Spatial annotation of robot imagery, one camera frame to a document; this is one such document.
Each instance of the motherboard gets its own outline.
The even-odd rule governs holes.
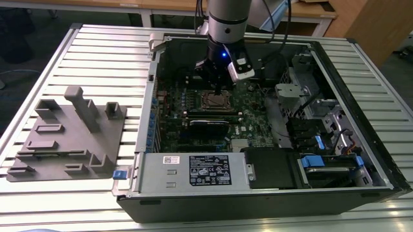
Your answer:
[[[265,91],[249,82],[220,94],[178,82],[161,84],[161,152],[240,152],[249,146],[275,146]]]

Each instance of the blue tab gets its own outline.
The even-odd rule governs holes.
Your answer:
[[[307,156],[301,159],[303,166],[308,167],[324,167],[324,161],[321,156]]]
[[[304,168],[308,168],[311,166],[309,160],[307,159],[307,157],[301,159],[301,163],[303,163]]]
[[[364,161],[363,161],[362,156],[356,156],[356,162],[357,162],[359,167],[364,166]]]
[[[114,171],[114,180],[126,180],[129,178],[129,171],[117,170]]]
[[[324,150],[325,149],[325,145],[324,145],[321,137],[319,135],[316,136],[316,140],[317,140],[317,143],[319,143],[319,147],[321,148],[321,150]]]

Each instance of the aluminum profile table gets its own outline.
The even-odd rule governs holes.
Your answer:
[[[120,102],[129,107],[117,164],[134,159],[144,93],[149,75],[149,39],[154,31],[193,33],[184,29],[149,29],[83,25],[70,29],[23,106],[0,139],[0,231],[410,231],[413,228],[413,193],[372,203],[337,216],[289,217],[206,223],[136,223],[116,201],[112,189],[129,181],[66,180],[10,183],[9,167],[37,120],[39,99],[63,98],[67,85],[79,85],[96,104]],[[267,35],[248,34],[268,38]],[[372,64],[360,46],[347,39],[317,40],[335,63],[394,159],[413,182],[413,112]]]

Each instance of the power supply label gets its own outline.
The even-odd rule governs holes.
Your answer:
[[[232,185],[228,156],[190,156],[189,182],[193,186]]]

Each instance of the green circuit board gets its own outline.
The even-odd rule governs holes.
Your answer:
[[[214,96],[213,90],[186,89],[178,84],[161,91],[161,151],[186,152],[190,148],[192,152],[232,152],[233,139],[248,139],[249,146],[255,147],[275,146],[264,91],[255,84],[241,84],[233,90],[223,91],[225,101]],[[184,136],[193,120],[229,122],[225,138],[194,139]]]

